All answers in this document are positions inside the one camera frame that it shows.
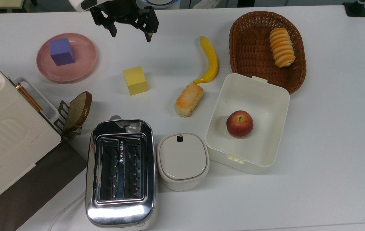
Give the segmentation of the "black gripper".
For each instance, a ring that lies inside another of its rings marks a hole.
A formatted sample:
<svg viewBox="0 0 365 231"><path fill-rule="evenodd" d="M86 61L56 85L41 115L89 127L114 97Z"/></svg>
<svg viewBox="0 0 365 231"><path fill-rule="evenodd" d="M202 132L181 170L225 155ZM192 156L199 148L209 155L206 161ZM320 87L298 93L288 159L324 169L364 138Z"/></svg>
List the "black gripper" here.
<svg viewBox="0 0 365 231"><path fill-rule="evenodd" d="M96 25L102 25L115 38L115 22L129 24L144 32L147 42L158 29L158 18L152 6L140 9L135 0L90 0L89 10Z"/></svg>

